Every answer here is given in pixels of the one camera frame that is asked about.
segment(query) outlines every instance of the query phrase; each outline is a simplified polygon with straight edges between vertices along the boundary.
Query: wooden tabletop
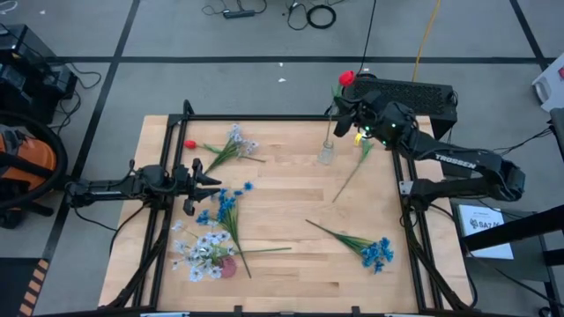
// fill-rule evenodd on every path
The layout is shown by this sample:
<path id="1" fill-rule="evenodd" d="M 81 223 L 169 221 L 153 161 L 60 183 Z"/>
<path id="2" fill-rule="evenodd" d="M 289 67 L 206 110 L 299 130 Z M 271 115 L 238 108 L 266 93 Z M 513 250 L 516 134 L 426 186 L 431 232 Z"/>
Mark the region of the wooden tabletop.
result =
<path id="1" fill-rule="evenodd" d="M 166 122 L 166 116 L 145 117 L 135 157 L 137 167 L 159 163 Z M 186 139 L 221 147 L 233 123 L 189 122 Z M 174 253 L 172 243 L 193 241 L 186 232 L 171 232 L 159 310 L 228 312 L 241 305 L 244 312 L 347 313 L 351 306 L 359 306 L 364 313 L 417 312 L 404 228 L 398 222 L 401 209 L 390 152 L 372 140 L 374 149 L 332 203 L 360 157 L 360 148 L 353 145 L 353 132 L 343 138 L 331 137 L 336 156 L 330 166 L 325 166 L 317 162 L 316 156 L 322 148 L 327 122 L 237 123 L 244 137 L 260 143 L 254 157 L 266 163 L 232 159 L 209 175 L 222 180 L 221 186 L 225 188 L 241 188 L 245 181 L 256 186 L 239 203 L 243 250 L 292 249 L 248 254 L 252 279 L 247 276 L 241 257 L 235 256 L 238 269 L 234 277 L 192 283 L 189 267 L 181 265 L 172 270 L 172 260 L 180 257 Z M 421 130 L 432 133 L 428 118 L 419 118 L 419 125 Z M 202 149 L 184 149 L 182 163 L 191 166 L 193 158 L 200 158 L 208 166 L 214 155 Z M 417 162 L 416 167 L 420 178 L 442 179 L 438 162 Z M 173 222 L 181 219 L 195 234 L 209 232 L 209 226 L 197 225 L 194 217 L 184 214 L 184 198 L 177 198 L 174 204 Z M 435 203 L 450 210 L 447 199 Z M 140 204 L 126 202 L 120 221 Z M 217 207 L 217 203 L 207 199 L 196 205 L 196 214 Z M 148 215 L 149 210 L 139 214 L 116 239 L 100 295 L 101 305 L 114 299 L 137 269 Z M 395 251 L 394 261 L 374 275 L 371 269 L 362 267 L 356 254 L 306 219 L 369 240 L 387 237 Z M 471 292 L 454 224 L 433 209 L 427 212 L 427 223 L 437 269 L 462 301 L 470 303 Z M 427 305 L 432 306 L 428 276 L 422 266 L 421 274 Z M 151 281 L 152 272 L 146 279 L 144 303 L 148 303 Z"/>

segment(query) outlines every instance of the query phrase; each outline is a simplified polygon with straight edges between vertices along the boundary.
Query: orange vacuum cleaner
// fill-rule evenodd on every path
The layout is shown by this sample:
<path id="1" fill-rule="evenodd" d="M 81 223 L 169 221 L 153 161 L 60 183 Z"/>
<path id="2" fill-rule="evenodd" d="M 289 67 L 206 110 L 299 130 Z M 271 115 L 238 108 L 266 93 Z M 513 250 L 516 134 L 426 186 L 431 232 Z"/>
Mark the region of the orange vacuum cleaner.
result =
<path id="1" fill-rule="evenodd" d="M 67 165 L 63 143 L 49 127 L 0 111 L 0 227 L 14 228 L 26 211 L 51 216 L 37 200 L 63 189 Z"/>

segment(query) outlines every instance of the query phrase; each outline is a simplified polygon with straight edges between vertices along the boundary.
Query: yellow cable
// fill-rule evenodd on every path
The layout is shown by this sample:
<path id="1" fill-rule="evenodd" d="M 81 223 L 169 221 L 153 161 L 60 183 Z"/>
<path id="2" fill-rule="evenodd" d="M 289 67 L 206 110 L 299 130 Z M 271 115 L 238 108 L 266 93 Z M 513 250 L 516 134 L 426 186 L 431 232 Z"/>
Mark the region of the yellow cable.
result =
<path id="1" fill-rule="evenodd" d="M 417 58 L 415 59 L 415 69 L 413 70 L 412 82 L 415 82 L 415 79 L 417 79 L 417 70 L 419 68 L 419 59 L 421 58 L 421 51 L 423 51 L 423 46 L 425 46 L 427 37 L 431 33 L 431 27 L 433 27 L 434 17 L 436 17 L 437 12 L 439 11 L 439 7 L 441 7 L 441 0 L 437 0 L 437 4 L 434 5 L 433 14 L 431 14 L 431 18 L 427 23 L 427 29 L 425 30 L 423 41 L 421 42 L 421 45 L 419 45 L 419 52 L 417 52 Z"/>

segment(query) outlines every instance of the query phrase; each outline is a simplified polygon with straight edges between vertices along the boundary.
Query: gray floor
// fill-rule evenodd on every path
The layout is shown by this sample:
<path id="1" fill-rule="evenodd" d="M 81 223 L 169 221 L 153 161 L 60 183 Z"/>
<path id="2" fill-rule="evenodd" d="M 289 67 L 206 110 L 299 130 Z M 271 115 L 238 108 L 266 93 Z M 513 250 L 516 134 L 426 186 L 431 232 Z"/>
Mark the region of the gray floor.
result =
<path id="1" fill-rule="evenodd" d="M 227 21 L 200 11 L 204 4 L 218 6 L 215 0 L 142 0 L 123 55 L 361 55 L 371 2 L 349 0 L 336 5 L 338 20 L 332 28 L 310 27 L 297 33 L 286 26 L 284 3 L 268 1 L 263 15 Z M 261 5 L 258 0 L 243 2 L 248 7 Z M 564 35 L 558 26 L 564 1 L 519 0 L 519 4 L 543 54 L 561 54 Z M 0 21 L 27 23 L 58 55 L 112 56 L 130 6 L 131 0 L 28 0 L 20 1 L 19 7 Z M 368 54 L 415 56 L 433 7 L 434 0 L 379 1 Z M 300 18 L 295 16 L 296 25 Z M 534 57 L 509 0 L 443 1 L 423 56 Z M 81 70 L 97 70 L 104 76 L 108 66 L 78 64 Z M 134 155 L 143 117 L 178 113 L 184 99 L 189 99 L 199 114 L 320 114 L 329 104 L 330 87 L 337 75 L 358 67 L 357 63 L 122 63 L 83 176 L 121 177 Z M 366 67 L 378 77 L 400 80 L 410 80 L 413 70 L 409 63 L 369 63 Z M 495 148 L 517 144 L 545 127 L 548 115 L 539 108 L 530 87 L 540 71 L 534 64 L 422 64 L 419 81 L 453 85 L 458 91 L 454 143 Z M 63 131 L 70 167 L 100 88 L 79 91 L 83 106 Z M 531 142 L 508 157 L 527 174 L 526 194 L 518 203 L 498 206 L 545 210 L 562 203 L 564 165 L 553 136 Z M 53 206 L 60 202 L 57 195 L 46 199 Z M 120 203 L 97 203 L 82 212 L 114 226 L 120 208 Z M 0 256 L 41 256 L 54 219 L 30 215 L 17 230 L 0 231 Z M 73 214 L 68 216 L 36 314 L 97 306 L 110 238 L 109 232 Z M 551 234 L 547 242 L 556 248 L 562 247 L 563 240 L 561 234 Z M 564 290 L 564 272 L 555 271 Z M 504 279 L 473 276 L 479 291 L 478 307 L 487 312 L 536 315 L 545 305 Z M 542 290 L 542 284 L 528 284 Z"/>

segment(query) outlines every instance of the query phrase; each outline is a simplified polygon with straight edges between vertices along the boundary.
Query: red flower bud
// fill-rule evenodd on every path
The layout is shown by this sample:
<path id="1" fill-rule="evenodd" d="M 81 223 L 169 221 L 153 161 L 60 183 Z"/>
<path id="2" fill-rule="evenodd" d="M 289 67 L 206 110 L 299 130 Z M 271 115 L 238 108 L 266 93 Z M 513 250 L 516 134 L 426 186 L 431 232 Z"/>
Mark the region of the red flower bud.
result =
<path id="1" fill-rule="evenodd" d="M 192 140 L 184 141 L 184 146 L 186 146 L 189 149 L 196 149 L 197 148 L 196 141 L 192 141 Z"/>
<path id="2" fill-rule="evenodd" d="M 347 70 L 346 72 L 342 73 L 341 76 L 338 77 L 338 82 L 343 87 L 347 87 L 347 86 L 350 86 L 354 83 L 355 78 L 356 78 L 356 75 L 354 74 L 354 71 Z"/>

